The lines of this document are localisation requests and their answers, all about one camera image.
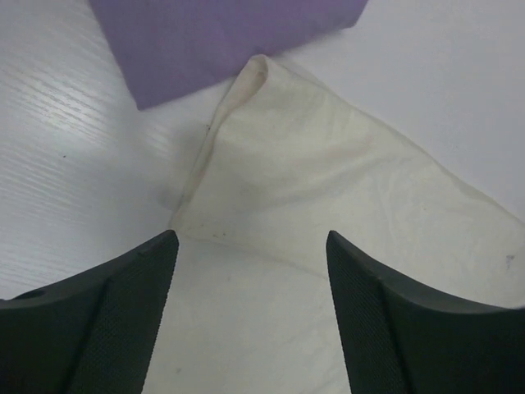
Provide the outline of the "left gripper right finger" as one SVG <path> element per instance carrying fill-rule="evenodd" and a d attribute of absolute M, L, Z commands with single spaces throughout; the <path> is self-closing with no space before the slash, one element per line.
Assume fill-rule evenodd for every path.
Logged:
<path fill-rule="evenodd" d="M 438 291 L 336 231 L 326 258 L 352 392 L 523 392 L 522 309 Z"/>

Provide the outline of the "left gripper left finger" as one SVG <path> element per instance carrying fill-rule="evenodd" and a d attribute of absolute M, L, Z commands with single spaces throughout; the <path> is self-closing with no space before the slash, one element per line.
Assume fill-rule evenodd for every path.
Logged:
<path fill-rule="evenodd" d="M 1 302 L 3 393 L 141 393 L 176 266 L 173 230 Z"/>

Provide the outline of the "white t shirt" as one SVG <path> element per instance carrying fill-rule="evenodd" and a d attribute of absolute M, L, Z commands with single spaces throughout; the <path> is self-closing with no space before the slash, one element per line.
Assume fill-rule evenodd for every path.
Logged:
<path fill-rule="evenodd" d="M 524 226 L 384 123 L 254 57 L 219 104 L 173 222 L 147 393 L 347 393 L 336 230 L 470 300 L 524 303 Z"/>

